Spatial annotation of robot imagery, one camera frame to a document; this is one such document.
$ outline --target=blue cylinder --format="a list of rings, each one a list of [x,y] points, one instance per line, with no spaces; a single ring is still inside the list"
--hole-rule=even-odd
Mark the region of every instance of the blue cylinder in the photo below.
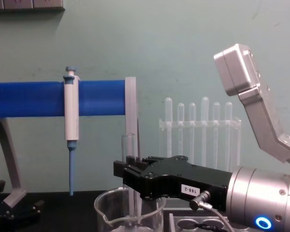
[[[125,81],[80,81],[79,115],[125,114]],[[0,83],[0,118],[64,116],[63,82]]]

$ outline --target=blue led ring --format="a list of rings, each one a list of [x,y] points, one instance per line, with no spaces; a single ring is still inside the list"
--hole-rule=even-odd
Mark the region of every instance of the blue led ring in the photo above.
[[[269,219],[265,217],[259,217],[256,219],[256,224],[258,227],[264,230],[268,230],[272,227],[272,224]]]

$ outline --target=glass beaker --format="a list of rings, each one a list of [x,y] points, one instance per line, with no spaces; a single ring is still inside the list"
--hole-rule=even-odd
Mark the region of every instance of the glass beaker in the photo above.
[[[129,216],[129,190],[116,188],[96,198],[98,232],[163,232],[165,198],[143,201],[139,216]]]

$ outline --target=label sticker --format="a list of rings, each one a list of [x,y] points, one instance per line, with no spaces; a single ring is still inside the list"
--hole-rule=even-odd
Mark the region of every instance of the label sticker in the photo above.
[[[182,193],[197,197],[200,195],[200,189],[188,185],[182,185]]]

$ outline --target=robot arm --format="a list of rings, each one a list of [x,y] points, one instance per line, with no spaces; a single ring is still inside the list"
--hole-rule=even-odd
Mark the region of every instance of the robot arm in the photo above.
[[[262,81],[249,47],[236,44],[214,60],[227,94],[238,95],[243,103],[259,147],[290,163],[290,136],[283,132],[270,89]],[[143,199],[202,199],[226,211],[230,221],[265,231],[290,232],[290,175],[246,167],[231,174],[187,160],[183,156],[142,161],[127,158],[126,163],[114,162],[114,175],[122,177]]]

